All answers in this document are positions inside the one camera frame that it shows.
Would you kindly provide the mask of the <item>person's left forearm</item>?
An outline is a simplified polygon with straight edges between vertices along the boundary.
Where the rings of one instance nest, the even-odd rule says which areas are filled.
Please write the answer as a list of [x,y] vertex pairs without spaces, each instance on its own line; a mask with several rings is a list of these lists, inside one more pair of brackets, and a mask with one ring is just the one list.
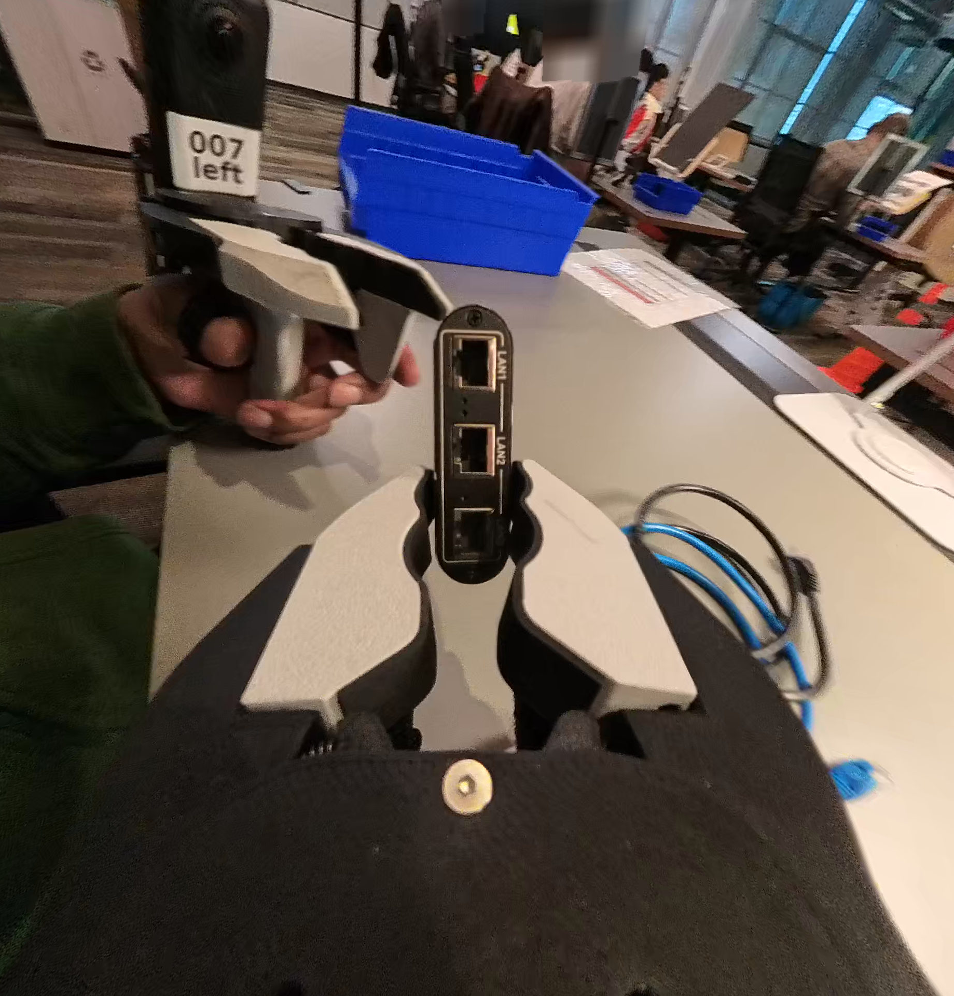
[[118,322],[131,284],[61,306],[0,303],[0,505],[47,493],[193,419],[164,402]]

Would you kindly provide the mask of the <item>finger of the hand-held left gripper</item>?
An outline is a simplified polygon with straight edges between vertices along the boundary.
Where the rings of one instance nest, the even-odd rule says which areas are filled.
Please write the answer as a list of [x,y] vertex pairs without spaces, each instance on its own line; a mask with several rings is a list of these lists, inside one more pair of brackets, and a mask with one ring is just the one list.
[[336,303],[311,292],[309,319],[331,330],[354,353],[367,380],[392,377],[405,326],[413,314],[442,322],[453,309],[435,278],[405,256],[337,232],[291,232],[289,242],[324,265]]
[[278,315],[343,330],[360,327],[359,308],[336,267],[287,245],[270,230],[191,218],[216,245],[220,282]]

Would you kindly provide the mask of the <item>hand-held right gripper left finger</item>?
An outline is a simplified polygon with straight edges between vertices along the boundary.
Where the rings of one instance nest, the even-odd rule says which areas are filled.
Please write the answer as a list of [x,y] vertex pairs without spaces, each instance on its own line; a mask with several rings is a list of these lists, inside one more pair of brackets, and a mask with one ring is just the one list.
[[327,728],[360,713],[408,722],[437,669],[431,483],[412,468],[319,535],[242,694],[246,711],[310,712]]

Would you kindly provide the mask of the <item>person's left hand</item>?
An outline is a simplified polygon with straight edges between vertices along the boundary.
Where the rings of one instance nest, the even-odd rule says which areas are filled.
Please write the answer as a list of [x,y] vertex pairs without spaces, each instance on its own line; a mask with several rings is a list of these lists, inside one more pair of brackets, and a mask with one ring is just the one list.
[[355,406],[380,402],[393,384],[421,380],[417,358],[405,345],[393,373],[368,379],[346,344],[306,323],[298,388],[289,400],[258,397],[248,381],[257,333],[248,317],[214,317],[200,334],[203,364],[188,355],[178,335],[186,305],[199,292],[185,276],[149,279],[118,298],[117,323],[135,362],[162,405],[219,417],[266,444],[289,447],[320,438]]

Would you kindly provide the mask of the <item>black ethernet switch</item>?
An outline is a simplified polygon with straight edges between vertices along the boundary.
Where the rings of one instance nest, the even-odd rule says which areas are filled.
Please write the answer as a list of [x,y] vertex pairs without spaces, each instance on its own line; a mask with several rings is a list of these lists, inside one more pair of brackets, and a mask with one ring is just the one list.
[[496,312],[452,312],[434,342],[435,551],[455,582],[480,585],[508,561],[513,340]]

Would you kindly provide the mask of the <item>green sweatshirt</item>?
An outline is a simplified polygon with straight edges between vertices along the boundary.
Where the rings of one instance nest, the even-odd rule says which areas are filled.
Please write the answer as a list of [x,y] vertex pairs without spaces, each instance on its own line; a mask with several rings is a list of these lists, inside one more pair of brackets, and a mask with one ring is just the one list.
[[0,534],[0,977],[147,704],[158,578],[109,517]]

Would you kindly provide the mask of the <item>blue plastic bin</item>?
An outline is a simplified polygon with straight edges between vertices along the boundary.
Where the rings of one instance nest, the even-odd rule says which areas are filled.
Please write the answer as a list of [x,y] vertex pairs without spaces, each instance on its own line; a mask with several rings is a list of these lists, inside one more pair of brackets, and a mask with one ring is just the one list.
[[351,231],[404,256],[555,277],[597,194],[541,151],[347,106]]

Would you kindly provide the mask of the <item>white board stand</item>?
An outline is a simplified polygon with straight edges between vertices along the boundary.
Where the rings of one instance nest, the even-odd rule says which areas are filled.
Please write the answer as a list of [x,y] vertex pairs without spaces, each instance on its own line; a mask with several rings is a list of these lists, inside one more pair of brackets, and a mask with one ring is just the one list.
[[954,554],[954,466],[884,416],[893,396],[954,354],[954,331],[863,396],[778,394],[773,404],[803,435],[944,551]]

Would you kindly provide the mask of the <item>laminated instruction sheet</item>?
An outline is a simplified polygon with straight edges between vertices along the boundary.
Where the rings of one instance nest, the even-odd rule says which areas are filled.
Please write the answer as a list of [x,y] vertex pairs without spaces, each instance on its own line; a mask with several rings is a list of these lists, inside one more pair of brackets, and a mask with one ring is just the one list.
[[677,326],[735,309],[730,299],[644,249],[572,252],[561,272],[647,329]]

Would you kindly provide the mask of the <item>small blue bin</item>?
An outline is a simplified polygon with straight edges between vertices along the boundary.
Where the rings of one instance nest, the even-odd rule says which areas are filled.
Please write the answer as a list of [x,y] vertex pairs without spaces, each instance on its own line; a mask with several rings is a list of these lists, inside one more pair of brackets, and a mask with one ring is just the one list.
[[703,198],[703,192],[678,179],[641,173],[633,184],[635,198],[644,206],[665,214],[688,216]]

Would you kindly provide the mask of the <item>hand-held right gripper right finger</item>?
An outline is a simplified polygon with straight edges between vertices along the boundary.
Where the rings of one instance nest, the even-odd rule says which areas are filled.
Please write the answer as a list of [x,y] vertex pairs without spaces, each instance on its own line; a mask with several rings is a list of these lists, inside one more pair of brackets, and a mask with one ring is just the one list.
[[513,468],[514,572],[496,638],[518,714],[690,708],[696,683],[619,527],[533,460]]

